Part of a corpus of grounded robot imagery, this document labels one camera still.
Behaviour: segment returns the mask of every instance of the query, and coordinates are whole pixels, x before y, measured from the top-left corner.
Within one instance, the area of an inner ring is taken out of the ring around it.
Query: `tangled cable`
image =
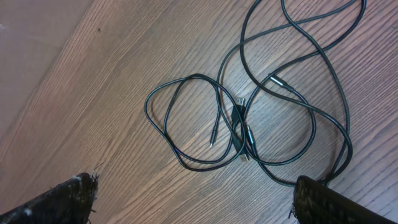
[[[347,31],[345,31],[340,37],[338,37],[335,41],[333,41],[331,44],[327,45],[324,48],[322,48],[311,35],[306,33],[299,26],[299,24],[310,22],[310,21],[315,21],[315,20],[318,20],[318,19],[322,19],[322,18],[331,16],[331,15],[336,14],[338,12],[341,12],[342,10],[346,9],[348,6],[352,5],[352,3],[355,2],[355,0],[351,0],[350,2],[346,3],[345,5],[339,7],[338,9],[335,9],[335,10],[333,10],[331,12],[326,13],[326,14],[322,14],[322,15],[319,15],[319,16],[311,17],[311,18],[308,18],[308,19],[303,19],[301,21],[296,21],[296,22],[293,21],[290,18],[289,14],[287,13],[286,7],[285,7],[285,1],[284,0],[280,0],[284,16],[286,17],[286,19],[288,20],[289,23],[286,24],[286,25],[282,25],[282,26],[279,26],[279,27],[276,27],[276,28],[272,28],[272,29],[269,29],[267,31],[258,33],[258,34],[254,35],[254,36],[251,36],[251,37],[248,37],[247,39],[245,39],[244,35],[245,35],[245,32],[246,32],[246,27],[247,27],[249,18],[251,16],[252,12],[254,11],[254,9],[257,7],[257,5],[260,2],[261,2],[261,0],[256,0],[255,3],[249,9],[249,11],[248,11],[248,13],[246,15],[246,18],[245,18],[245,20],[243,22],[240,43],[235,45],[226,54],[224,60],[221,63],[221,66],[220,66],[220,69],[218,71],[218,75],[217,75],[217,79],[216,80],[214,80],[214,79],[212,79],[212,78],[210,78],[210,77],[208,77],[206,75],[202,75],[202,74],[196,73],[196,74],[193,74],[193,75],[189,75],[189,76],[187,76],[185,78],[179,78],[177,80],[165,83],[165,84],[157,87],[156,89],[154,89],[153,91],[151,91],[149,93],[148,97],[145,100],[145,106],[144,106],[145,114],[146,114],[147,119],[149,120],[149,122],[163,136],[163,138],[167,141],[169,146],[172,148],[172,150],[173,150],[176,158],[178,159],[179,163],[184,168],[186,168],[188,170],[197,171],[197,172],[204,172],[204,171],[211,171],[211,170],[219,169],[221,167],[224,167],[224,166],[228,165],[232,161],[234,161],[236,158],[239,157],[240,154],[247,153],[251,158],[253,158],[260,165],[261,169],[263,169],[263,171],[272,180],[276,181],[279,184],[288,186],[288,187],[294,187],[295,183],[279,179],[266,166],[286,165],[286,164],[289,164],[289,163],[291,163],[293,161],[296,161],[303,154],[305,154],[307,149],[311,146],[311,144],[312,144],[312,142],[313,142],[313,140],[315,138],[315,135],[316,135],[317,122],[316,122],[316,119],[315,119],[314,112],[318,113],[318,114],[322,115],[324,118],[326,118],[327,120],[329,120],[330,122],[332,122],[339,129],[340,133],[343,135],[343,137],[345,139],[344,142],[343,142],[343,145],[341,147],[341,150],[340,150],[340,152],[339,152],[339,154],[338,154],[338,156],[336,158],[336,161],[333,164],[333,167],[331,168],[331,171],[329,171],[329,173],[325,177],[323,177],[320,180],[318,180],[319,182],[327,185],[329,183],[329,181],[331,181],[334,178],[336,178],[338,175],[340,175],[347,168],[347,166],[348,166],[348,164],[349,164],[349,162],[350,162],[350,160],[351,160],[351,158],[353,156],[353,145],[351,143],[351,139],[349,138],[350,119],[349,119],[349,109],[348,109],[347,100],[346,100],[343,88],[341,87],[340,81],[339,81],[339,79],[337,77],[337,74],[336,74],[333,66],[331,65],[328,57],[326,56],[325,51],[327,51],[327,50],[333,48],[334,46],[336,46],[339,42],[341,42],[345,37],[347,37],[354,30],[354,28],[358,25],[358,23],[360,22],[360,20],[363,17],[363,14],[364,14],[365,8],[366,8],[366,0],[361,0],[360,13],[357,16],[357,18],[354,21],[354,23],[351,25],[351,27]],[[268,74],[268,76],[265,79],[263,79],[261,82],[259,82],[258,80],[256,80],[254,75],[251,73],[251,71],[249,69],[249,66],[248,66],[248,63],[247,63],[247,61],[245,59],[245,56],[244,56],[244,45],[245,45],[245,43],[248,43],[249,41],[252,41],[252,40],[254,40],[254,39],[258,38],[258,37],[261,37],[263,35],[270,34],[271,32],[275,32],[277,30],[285,29],[285,28],[291,27],[291,26],[294,27],[295,29],[297,29],[302,35],[304,35],[315,46],[315,48],[317,50],[312,52],[312,53],[310,53],[310,54],[308,54],[308,55],[304,55],[302,57],[296,58],[295,60],[292,60],[292,61],[290,61],[288,63],[283,64],[282,66],[280,66],[279,68],[277,68],[276,70],[274,70],[273,72]],[[220,90],[229,98],[229,100],[231,100],[234,110],[239,111],[239,109],[238,109],[239,105],[236,104],[233,96],[228,92],[228,90],[220,84],[220,78],[221,78],[221,74],[222,74],[222,71],[224,69],[224,66],[225,66],[225,63],[226,63],[227,59],[237,49],[239,49],[239,51],[240,51],[241,61],[242,61],[243,67],[244,67],[247,75],[257,85],[257,87],[253,91],[253,93],[251,94],[250,98],[248,99],[248,103],[246,105],[246,108],[242,111],[241,114],[239,114],[239,116],[237,116],[237,122],[235,122],[233,124],[230,124],[229,121],[226,118],[226,115],[225,115],[223,109],[222,109],[222,102],[221,102],[221,95],[220,95],[221,92],[220,92]],[[326,112],[322,111],[321,109],[319,109],[317,107],[314,107],[311,104],[309,104],[308,101],[298,91],[296,91],[293,87],[288,85],[287,82],[285,82],[284,80],[282,80],[281,78],[279,78],[277,76],[277,74],[280,73],[281,71],[283,71],[285,68],[287,68],[287,67],[289,67],[289,66],[291,66],[291,65],[293,65],[295,63],[304,61],[304,60],[306,60],[306,59],[308,59],[310,57],[316,56],[316,55],[321,55],[322,56],[323,60],[327,64],[327,66],[329,68],[329,71],[330,71],[330,73],[331,73],[331,75],[332,75],[332,77],[333,77],[333,79],[334,79],[334,81],[336,83],[337,89],[338,89],[338,91],[340,93],[340,96],[341,96],[341,99],[342,99],[343,105],[344,105],[345,117],[346,117],[346,119],[345,119],[345,122],[346,122],[345,127],[343,127],[343,125],[341,125],[334,117],[332,117],[328,113],[326,113]],[[169,114],[170,114],[170,111],[171,111],[171,109],[172,109],[172,107],[174,105],[174,102],[175,102],[175,100],[177,98],[177,95],[178,95],[181,87],[184,85],[184,83],[186,81],[188,81],[188,80],[196,80],[196,79],[204,80],[204,81],[207,81],[208,83],[210,83],[213,86],[213,88],[215,90],[215,94],[216,94],[218,112],[217,112],[215,125],[213,126],[213,132],[212,132],[212,135],[211,135],[210,143],[213,144],[215,139],[216,139],[216,135],[217,135],[217,132],[218,132],[218,126],[219,126],[219,122],[220,122],[220,117],[223,118],[224,122],[226,123],[227,128],[229,129],[229,131],[231,133],[231,137],[229,139],[229,143],[228,143],[227,148],[226,148],[225,152],[223,153],[223,155],[221,157],[219,157],[218,159],[215,159],[215,160],[212,160],[212,161],[200,160],[200,159],[196,159],[196,158],[193,158],[191,156],[188,156],[186,153],[181,151],[174,144],[174,142],[172,141],[171,137],[167,133],[167,121],[169,119]],[[289,97],[284,96],[284,95],[280,95],[280,94],[278,94],[276,92],[273,92],[273,91],[267,89],[265,87],[265,84],[269,80],[271,80],[274,83],[278,84],[280,87],[286,89],[287,91],[293,93],[295,96],[297,96],[298,100],[293,99],[293,98],[289,98]],[[159,90],[161,90],[161,89],[163,89],[163,88],[165,88],[167,86],[170,86],[170,85],[173,85],[173,84],[176,84],[176,83],[179,83],[179,85],[178,85],[176,91],[174,92],[174,95],[173,95],[173,97],[172,97],[172,99],[170,101],[169,107],[167,108],[167,111],[166,111],[166,114],[165,114],[165,118],[164,118],[163,131],[162,131],[158,127],[158,125],[156,125],[154,123],[154,121],[150,118],[150,116],[148,114],[148,109],[147,109],[148,103],[149,103],[149,100],[152,98],[152,96],[156,92],[158,92]],[[311,132],[310,138],[307,141],[306,145],[303,147],[303,149],[298,154],[296,154],[295,156],[293,156],[290,159],[287,159],[287,160],[282,161],[282,162],[267,162],[267,161],[262,160],[259,157],[259,154],[258,154],[258,151],[257,151],[257,148],[256,148],[256,142],[255,142],[254,137],[253,137],[253,133],[250,130],[250,128],[248,126],[246,126],[246,124],[245,124],[245,120],[247,118],[248,111],[249,111],[249,109],[250,109],[250,107],[252,105],[252,102],[253,102],[254,98],[258,94],[259,90],[263,90],[266,93],[268,93],[268,94],[270,94],[272,96],[278,97],[278,98],[280,98],[282,100],[286,100],[286,101],[295,103],[296,105],[303,106],[304,108],[306,108],[308,110],[308,113],[310,115],[311,122],[312,122],[312,132]],[[240,128],[241,128],[241,136],[240,137],[236,134],[236,131],[235,131],[236,127],[237,127],[237,124],[240,124]],[[224,162],[222,162],[227,157],[227,155],[229,154],[229,152],[231,150],[231,147],[232,147],[233,143],[235,143],[235,142],[239,143],[239,149],[237,149],[236,154],[232,158],[227,159]],[[338,168],[338,165],[340,163],[340,160],[342,160],[342,158],[343,158],[343,154],[345,153],[345,149],[346,148],[347,148],[346,158],[345,158],[344,162],[342,163],[342,165],[340,165],[340,167]],[[200,163],[200,164],[216,164],[216,165],[211,166],[211,167],[207,167],[207,168],[202,168],[202,169],[193,168],[193,167],[188,166],[187,163],[185,163],[183,161],[183,158],[186,158],[189,161],[197,162],[197,163]]]

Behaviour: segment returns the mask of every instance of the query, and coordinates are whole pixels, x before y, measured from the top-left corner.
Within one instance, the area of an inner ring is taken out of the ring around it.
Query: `wooden surface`
[[[0,1],[0,141],[91,2]]]
[[[346,1],[287,1],[297,20],[328,12]],[[92,223],[294,223],[287,219],[293,189],[282,187],[250,161],[213,172],[183,169],[147,122],[144,100],[156,86],[204,73],[216,77],[227,50],[238,43],[252,1],[96,0],[69,38],[0,145],[0,213],[72,175],[98,168],[99,193]],[[398,2],[368,2],[359,27],[327,52],[351,110],[354,157],[330,187],[398,222]],[[302,27],[326,45],[354,21],[359,1],[333,17]],[[248,35],[285,24],[280,2],[255,10]],[[258,77],[313,51],[286,29],[247,45]],[[224,86],[248,98],[254,85],[238,54]],[[280,76],[313,105],[343,122],[342,105],[325,63],[315,57]],[[276,86],[268,84],[277,91]],[[153,115],[162,121],[172,88],[156,95]],[[177,144],[201,158],[215,157],[227,140],[225,126],[208,148],[215,119],[211,86],[190,82],[175,104],[169,129]],[[325,173],[341,136],[319,118],[317,138],[300,160],[272,170],[295,180]],[[303,146],[310,122],[302,108],[261,93],[248,124],[264,158],[288,158]]]

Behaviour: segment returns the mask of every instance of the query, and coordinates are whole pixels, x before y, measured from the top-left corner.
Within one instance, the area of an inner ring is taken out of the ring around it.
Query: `black cable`
[[[344,6],[341,6],[338,9],[335,9],[335,10],[333,10],[331,12],[326,13],[326,14],[322,14],[322,15],[319,15],[319,16],[311,17],[311,18],[308,18],[308,19],[303,19],[303,20],[297,21],[297,22],[294,22],[290,18],[289,14],[286,11],[284,0],[281,0],[281,6],[282,6],[283,13],[284,13],[284,15],[285,15],[285,17],[286,17],[286,19],[288,20],[289,23],[286,24],[286,25],[282,25],[282,26],[273,28],[273,29],[269,29],[267,31],[261,32],[259,34],[256,34],[256,35],[254,35],[252,37],[248,37],[247,39],[244,39],[244,34],[245,34],[245,31],[246,31],[246,27],[247,27],[249,18],[251,16],[252,12],[254,11],[254,9],[256,8],[256,6],[260,2],[261,2],[261,0],[257,0],[252,5],[252,7],[250,8],[249,12],[247,13],[246,18],[245,18],[244,23],[243,23],[242,31],[241,31],[240,43],[235,45],[226,54],[226,57],[224,58],[224,60],[221,63],[221,66],[220,66],[220,69],[218,71],[218,75],[217,75],[217,79],[216,80],[213,80],[212,78],[207,77],[207,76],[202,75],[202,74],[193,74],[193,75],[190,75],[190,76],[188,76],[186,78],[179,78],[177,80],[165,83],[165,84],[157,87],[151,93],[149,93],[149,95],[148,95],[148,97],[147,97],[147,99],[145,101],[144,112],[145,112],[145,114],[147,116],[147,119],[151,123],[151,125],[153,125],[155,127],[155,129],[166,139],[166,141],[168,142],[169,146],[172,148],[174,154],[176,155],[177,160],[179,161],[179,163],[181,163],[181,165],[184,168],[192,170],[192,171],[197,171],[197,172],[203,172],[203,171],[210,171],[210,170],[219,169],[219,168],[221,168],[223,166],[228,165],[232,161],[234,161],[239,156],[239,154],[241,154],[243,152],[244,148],[246,148],[246,151],[250,155],[250,157],[252,157],[255,161],[257,161],[259,163],[260,167],[264,170],[264,172],[272,180],[278,182],[279,184],[286,185],[286,186],[289,186],[289,187],[294,186],[294,183],[288,182],[286,180],[278,179],[274,174],[272,174],[267,169],[266,166],[281,166],[281,165],[285,165],[285,164],[291,163],[293,161],[296,161],[298,158],[300,158],[307,151],[307,149],[311,146],[311,144],[312,144],[312,142],[313,142],[313,140],[315,138],[315,135],[316,135],[317,123],[316,123],[316,119],[315,119],[315,115],[314,115],[314,112],[316,112],[316,113],[322,115],[323,117],[325,117],[326,119],[328,119],[329,121],[331,121],[340,130],[341,134],[343,135],[343,137],[345,139],[345,141],[343,143],[343,147],[341,148],[341,151],[340,151],[335,163],[333,164],[333,167],[332,167],[330,173],[325,178],[319,180],[320,182],[322,182],[324,184],[327,184],[330,180],[332,180],[336,176],[340,175],[346,169],[347,165],[349,164],[349,162],[351,160],[352,154],[353,154],[353,147],[352,147],[351,139],[349,138],[349,110],[348,110],[348,104],[347,104],[347,101],[346,101],[346,98],[345,98],[345,95],[344,95],[344,91],[343,91],[343,89],[342,89],[342,87],[340,85],[340,81],[338,80],[338,77],[337,77],[333,67],[331,66],[331,63],[330,63],[330,61],[328,60],[328,58],[326,56],[325,51],[331,49],[332,47],[337,45],[339,42],[341,42],[358,25],[358,23],[360,22],[363,14],[364,14],[365,8],[366,8],[366,0],[361,0],[361,2],[362,2],[362,4],[361,4],[361,12],[359,13],[359,16],[357,17],[357,19],[355,20],[353,25],[346,32],[344,32],[343,35],[338,37],[335,41],[333,41],[331,44],[327,45],[324,48],[321,48],[319,46],[319,44],[313,39],[313,37],[311,37],[309,34],[307,34],[303,29],[301,29],[298,24],[302,24],[304,22],[314,21],[314,20],[317,20],[317,19],[322,19],[322,18],[331,16],[333,14],[336,14],[338,12],[341,12],[342,10],[346,9],[348,6],[352,5],[352,3],[355,2],[355,0],[351,0],[350,2],[346,3]],[[269,34],[271,32],[275,32],[277,30],[281,30],[281,29],[284,29],[284,28],[287,28],[287,27],[290,27],[290,26],[294,27],[301,34],[303,34],[317,48],[317,51],[312,52],[312,53],[310,53],[308,55],[304,55],[302,57],[296,58],[295,60],[280,66],[279,68],[274,70],[272,73],[270,73],[265,79],[263,79],[262,82],[258,82],[255,79],[254,75],[250,72],[249,66],[248,66],[248,64],[246,62],[246,59],[245,59],[245,56],[244,56],[244,44],[249,42],[249,41],[252,41],[252,40],[254,40],[254,39],[258,38],[258,37],[261,37],[263,35],[266,35],[266,34]],[[234,101],[233,97],[227,91],[227,89],[220,84],[220,77],[221,77],[222,71],[224,69],[225,63],[226,63],[227,59],[229,58],[229,56],[235,50],[237,50],[238,48],[240,49],[241,61],[242,61],[242,64],[244,66],[244,69],[245,69],[247,75],[257,85],[257,88],[253,91],[252,95],[250,96],[250,99],[248,100],[248,103],[246,105],[246,110],[243,111],[244,112],[243,116],[238,116],[239,124],[241,125],[241,138],[239,138],[239,136],[237,136],[236,133],[235,133],[235,129],[236,129],[237,123],[234,123],[234,124],[231,125],[231,124],[229,124],[228,120],[226,119],[225,113],[223,111],[223,107],[221,105],[221,96],[220,96],[220,94],[221,94],[220,90],[221,90],[232,101],[234,110],[238,111],[237,104]],[[335,83],[336,83],[336,85],[338,87],[341,99],[343,100],[343,104],[344,104],[344,108],[345,108],[345,114],[346,114],[346,127],[345,128],[335,118],[333,118],[332,116],[330,116],[326,112],[320,110],[319,108],[316,108],[316,107],[310,105],[308,103],[308,101],[298,91],[296,91],[293,87],[288,85],[287,82],[285,82],[284,80],[282,80],[281,78],[276,76],[283,69],[285,69],[285,68],[287,68],[287,67],[289,67],[289,66],[291,66],[291,65],[293,65],[293,64],[295,64],[297,62],[301,62],[301,61],[306,60],[306,59],[308,59],[310,57],[316,56],[318,54],[320,54],[322,56],[322,58],[324,59],[324,61],[328,65],[328,68],[329,68],[329,70],[330,70],[330,72],[332,74],[332,77],[333,77],[333,79],[334,79],[334,81],[335,81]],[[169,114],[170,114],[170,111],[171,111],[171,109],[172,109],[172,107],[174,105],[174,102],[175,102],[175,100],[177,98],[177,95],[178,95],[182,85],[185,82],[189,81],[189,80],[196,80],[196,79],[201,79],[201,80],[204,80],[204,81],[207,81],[208,83],[210,83],[213,86],[213,88],[215,89],[215,93],[216,93],[216,101],[217,101],[217,106],[218,106],[218,113],[217,113],[217,116],[216,116],[216,122],[215,122],[215,125],[213,126],[213,131],[212,131],[211,138],[210,138],[211,145],[214,143],[214,141],[216,139],[216,134],[218,132],[218,125],[219,125],[219,122],[220,122],[220,117],[223,118],[224,122],[227,125],[227,128],[229,129],[229,131],[231,133],[231,137],[229,139],[229,143],[228,143],[223,155],[221,157],[219,157],[218,159],[215,159],[215,160],[212,160],[212,161],[204,161],[204,160],[196,159],[196,158],[193,158],[193,157],[185,154],[184,152],[182,152],[174,144],[174,142],[171,140],[170,136],[167,133],[167,121],[169,119]],[[275,82],[276,84],[278,84],[282,88],[285,88],[286,90],[290,91],[299,100],[295,100],[293,98],[289,98],[287,96],[280,95],[278,93],[270,91],[269,89],[267,89],[264,86],[265,83],[268,80],[272,80],[273,82]],[[153,120],[150,118],[150,116],[148,114],[148,110],[147,110],[148,103],[149,103],[149,100],[153,97],[153,95],[156,92],[158,92],[159,90],[161,90],[161,89],[163,89],[165,87],[168,87],[170,85],[176,84],[176,83],[179,83],[179,85],[178,85],[176,91],[174,92],[174,95],[173,95],[173,97],[172,97],[172,99],[170,101],[169,107],[167,108],[167,112],[166,112],[166,115],[165,115],[165,118],[164,118],[164,130],[162,131],[153,122]],[[266,93],[271,94],[272,96],[275,96],[275,97],[278,97],[280,99],[283,99],[283,100],[295,103],[297,105],[303,106],[304,108],[306,108],[308,110],[308,113],[310,115],[310,118],[311,118],[311,121],[312,121],[312,133],[311,133],[311,136],[310,136],[308,142],[306,143],[304,148],[298,154],[296,154],[295,156],[293,156],[290,159],[287,159],[286,161],[282,161],[282,162],[267,162],[267,161],[263,161],[259,157],[259,154],[258,154],[258,151],[257,151],[257,148],[256,148],[256,144],[255,144],[255,141],[254,141],[253,133],[251,132],[249,127],[245,125],[245,120],[247,118],[248,111],[249,111],[249,109],[250,109],[250,107],[252,105],[254,97],[256,97],[256,95],[258,94],[259,90],[263,90]],[[231,146],[233,145],[232,142],[236,143],[236,141],[240,141],[242,143],[241,144],[241,148],[236,151],[236,154],[233,157],[231,157],[230,159],[227,159],[226,161],[224,161],[226,159],[226,157],[228,156],[230,150],[231,150]],[[347,152],[348,152],[347,156],[346,156],[346,159],[345,159],[344,163],[340,166],[340,168],[337,169],[338,164],[339,164],[341,158],[343,157],[343,154],[344,154],[344,151],[345,151],[346,147],[347,147]],[[215,164],[215,165],[212,166],[212,167],[203,168],[203,169],[192,168],[192,167],[188,166],[183,161],[183,158],[186,158],[189,161],[197,162],[199,164]]]

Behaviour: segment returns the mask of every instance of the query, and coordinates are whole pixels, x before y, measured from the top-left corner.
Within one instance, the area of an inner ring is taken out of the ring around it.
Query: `wooden table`
[[[295,19],[328,12],[347,1],[286,2]],[[146,120],[144,100],[156,86],[191,73],[216,77],[228,49],[238,43],[252,1],[94,0],[62,53],[36,88],[0,145],[0,212],[80,172],[97,169],[93,223],[294,223],[287,219],[293,189],[271,181],[254,162],[196,173],[183,169]],[[357,1],[342,13],[304,24],[326,45],[354,21]],[[247,35],[287,23],[280,1],[264,1]],[[398,2],[368,2],[363,20],[327,52],[351,111],[354,157],[330,187],[398,222]],[[293,28],[246,46],[250,69],[264,77],[314,47]],[[342,103],[324,61],[314,57],[280,74],[311,104],[344,121]],[[223,85],[236,97],[254,89],[238,54]],[[268,87],[279,90],[272,83]],[[174,88],[155,96],[162,123]],[[171,136],[202,159],[221,154],[228,140],[210,85],[190,82],[170,115]],[[280,178],[323,175],[341,147],[338,130],[321,117],[313,146],[297,162],[271,168]],[[247,120],[261,156],[276,161],[300,150],[309,137],[305,110],[265,93]]]

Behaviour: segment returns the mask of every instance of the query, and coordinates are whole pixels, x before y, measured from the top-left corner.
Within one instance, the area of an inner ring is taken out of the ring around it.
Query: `wood grain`
[[[287,1],[297,19],[328,12],[346,1]],[[294,223],[287,219],[293,190],[271,181],[251,161],[213,172],[183,169],[147,122],[144,100],[156,86],[203,73],[215,78],[222,57],[239,40],[252,1],[96,0],[58,60],[35,90],[0,145],[0,212],[46,191],[73,174],[100,173],[93,223]],[[321,43],[332,42],[359,12],[344,12],[302,27]],[[285,24],[280,2],[254,11],[248,35]],[[398,2],[368,2],[358,28],[327,52],[351,110],[354,157],[330,187],[398,222]],[[294,29],[247,44],[249,66],[259,78],[314,48]],[[224,86],[248,98],[254,85],[238,54],[228,62]],[[341,100],[320,57],[280,75],[309,102],[344,120]],[[278,88],[268,84],[276,91]],[[162,122],[173,88],[156,95],[152,114]],[[190,82],[170,115],[170,134],[184,151],[219,155],[228,140],[221,125],[208,148],[216,104],[211,86]],[[342,138],[319,118],[313,146],[300,160],[271,168],[279,177],[316,178],[330,166]],[[259,94],[249,112],[261,155],[278,160],[309,137],[302,108]]]

